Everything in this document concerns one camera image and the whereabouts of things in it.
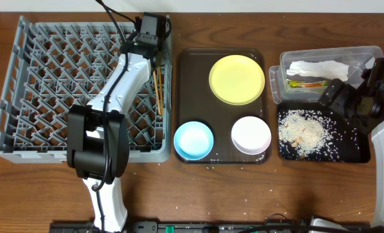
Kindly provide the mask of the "white napkin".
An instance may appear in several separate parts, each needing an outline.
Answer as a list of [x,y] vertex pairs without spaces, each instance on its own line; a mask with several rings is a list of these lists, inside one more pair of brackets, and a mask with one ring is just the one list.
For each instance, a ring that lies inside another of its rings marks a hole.
[[288,76],[311,76],[327,80],[338,78],[345,82],[348,80],[348,69],[348,65],[334,60],[320,62],[293,61],[290,68],[286,70],[286,74]]

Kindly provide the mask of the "wooden chopstick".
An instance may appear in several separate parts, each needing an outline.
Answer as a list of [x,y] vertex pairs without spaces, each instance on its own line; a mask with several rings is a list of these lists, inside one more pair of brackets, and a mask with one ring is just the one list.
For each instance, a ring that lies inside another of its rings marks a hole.
[[163,96],[163,87],[162,87],[162,68],[158,68],[158,81],[159,81],[159,91],[160,91],[160,110],[161,116],[164,116],[164,96]]
[[158,91],[158,82],[156,78],[156,71],[152,72],[153,74],[153,81],[154,81],[154,87],[155,87],[155,96],[156,96],[156,109],[158,111],[158,114],[162,116],[162,109],[160,107],[160,97],[159,97],[159,91]]

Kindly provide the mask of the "green yellow sauce packet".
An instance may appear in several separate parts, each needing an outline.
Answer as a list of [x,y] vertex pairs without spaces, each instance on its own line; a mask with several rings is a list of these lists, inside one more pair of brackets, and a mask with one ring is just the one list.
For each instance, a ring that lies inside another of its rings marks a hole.
[[288,86],[291,88],[316,88],[316,87],[326,87],[328,81],[318,81],[318,82],[302,82],[296,80],[288,80]]

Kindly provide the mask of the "white pink bowl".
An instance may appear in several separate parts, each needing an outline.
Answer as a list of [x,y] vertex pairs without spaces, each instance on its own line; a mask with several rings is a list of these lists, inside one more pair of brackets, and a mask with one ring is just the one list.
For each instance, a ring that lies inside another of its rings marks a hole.
[[242,153],[257,155],[270,146],[272,134],[264,120],[255,116],[240,118],[231,129],[231,141]]

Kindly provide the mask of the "light blue bowl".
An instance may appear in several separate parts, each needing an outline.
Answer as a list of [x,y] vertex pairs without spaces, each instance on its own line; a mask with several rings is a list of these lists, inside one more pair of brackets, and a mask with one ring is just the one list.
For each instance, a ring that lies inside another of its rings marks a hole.
[[173,145],[183,159],[197,161],[206,157],[214,146],[212,130],[202,122],[190,121],[175,131]]

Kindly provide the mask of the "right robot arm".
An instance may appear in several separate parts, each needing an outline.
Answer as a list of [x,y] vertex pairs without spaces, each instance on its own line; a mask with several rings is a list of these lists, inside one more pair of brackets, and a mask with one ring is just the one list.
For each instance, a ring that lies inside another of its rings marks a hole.
[[384,229],[384,58],[361,75],[358,88],[340,79],[330,82],[318,102],[364,134],[370,134],[376,156],[376,207],[371,226]]

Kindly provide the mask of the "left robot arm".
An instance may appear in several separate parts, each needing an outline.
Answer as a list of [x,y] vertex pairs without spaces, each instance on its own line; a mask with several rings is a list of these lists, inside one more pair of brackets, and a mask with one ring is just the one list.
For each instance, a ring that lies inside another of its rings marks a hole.
[[128,36],[122,30],[117,65],[101,91],[68,112],[67,164],[88,188],[98,232],[121,232],[127,220],[121,176],[129,161],[126,115],[162,60],[171,20],[146,12]]

